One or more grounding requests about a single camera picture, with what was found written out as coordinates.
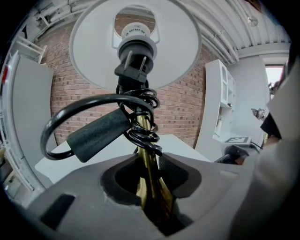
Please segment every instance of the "metal prong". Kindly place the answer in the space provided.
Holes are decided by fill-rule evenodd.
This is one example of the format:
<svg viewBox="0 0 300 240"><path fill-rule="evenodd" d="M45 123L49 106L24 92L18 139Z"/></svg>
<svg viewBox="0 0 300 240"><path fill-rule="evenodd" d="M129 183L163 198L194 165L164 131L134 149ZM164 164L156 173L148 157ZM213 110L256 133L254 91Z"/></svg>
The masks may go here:
<svg viewBox="0 0 300 240"><path fill-rule="evenodd" d="M138 76L141 74L141 71L142 71L142 69L143 69L143 67L144 67L144 65L145 65L146 59L147 59L147 57L144 57L143 60L142 60L142 64L141 64L141 66L140 66L140 70L139 70Z"/></svg>
<svg viewBox="0 0 300 240"><path fill-rule="evenodd" d="M128 53L128 55L127 55L127 58L126 58L126 61L125 61L125 66L124 66L124 71L126 71L126 69L127 69L128 66L129 66L131 56L132 56L132 51L130 51L130 52Z"/></svg>

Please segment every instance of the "lampshade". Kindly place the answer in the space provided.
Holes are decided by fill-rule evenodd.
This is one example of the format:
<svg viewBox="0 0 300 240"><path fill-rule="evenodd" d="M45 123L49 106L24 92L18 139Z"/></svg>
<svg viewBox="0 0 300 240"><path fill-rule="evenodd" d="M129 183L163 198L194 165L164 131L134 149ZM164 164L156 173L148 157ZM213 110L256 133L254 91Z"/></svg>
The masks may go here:
<svg viewBox="0 0 300 240"><path fill-rule="evenodd" d="M148 8L156 26L150 39L157 46L154 68L148 74L149 86L157 89L180 79L195 64L201 50L201 34L196 21L175 0L99 0L77 20L69 44L72 64L87 81L115 91L120 64L117 50L122 38L114 29L116 15L124 8Z"/></svg>

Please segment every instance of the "white ceiling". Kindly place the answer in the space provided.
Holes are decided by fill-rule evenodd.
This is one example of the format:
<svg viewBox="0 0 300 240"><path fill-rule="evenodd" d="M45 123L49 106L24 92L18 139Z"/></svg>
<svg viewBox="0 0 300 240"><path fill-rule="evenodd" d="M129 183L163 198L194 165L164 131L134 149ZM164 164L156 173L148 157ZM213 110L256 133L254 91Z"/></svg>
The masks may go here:
<svg viewBox="0 0 300 240"><path fill-rule="evenodd" d="M91 0L44 0L31 12L27 24L28 39L41 36L49 27L76 19ZM244 0L180 0L198 21L203 43L226 64L239 58L257 54L288 54L290 39L284 28L274 23L266 14L261 14ZM51 15L43 13L66 3L66 6ZM80 9L64 14L70 8ZM249 16L258 20L258 25L247 24Z"/></svg>

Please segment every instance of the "table top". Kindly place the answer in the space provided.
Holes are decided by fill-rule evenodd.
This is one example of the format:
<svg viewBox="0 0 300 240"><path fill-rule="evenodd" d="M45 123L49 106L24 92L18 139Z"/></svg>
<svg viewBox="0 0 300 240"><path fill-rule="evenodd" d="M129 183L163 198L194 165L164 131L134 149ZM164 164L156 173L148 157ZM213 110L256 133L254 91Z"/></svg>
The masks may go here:
<svg viewBox="0 0 300 240"><path fill-rule="evenodd" d="M210 162L206 157L174 135L160 135L159 137L160 140L158 145L163 148L163 152ZM35 169L48 177L52 183L56 183L78 168L131 154L134 152L135 148L136 146L122 135L86 163L80 162L75 155L60 161L52 161L47 158L43 158L35 165ZM65 141L55 148L53 152L64 152L67 150L70 150L70 147Z"/></svg>

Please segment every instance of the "black cylindrical handle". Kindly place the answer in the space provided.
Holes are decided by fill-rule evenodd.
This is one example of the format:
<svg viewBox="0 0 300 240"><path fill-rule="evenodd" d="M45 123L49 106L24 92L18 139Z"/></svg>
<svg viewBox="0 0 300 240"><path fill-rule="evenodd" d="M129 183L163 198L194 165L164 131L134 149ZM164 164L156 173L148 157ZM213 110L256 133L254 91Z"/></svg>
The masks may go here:
<svg viewBox="0 0 300 240"><path fill-rule="evenodd" d="M89 123L67 137L67 143L78 159L86 163L131 127L121 109Z"/></svg>

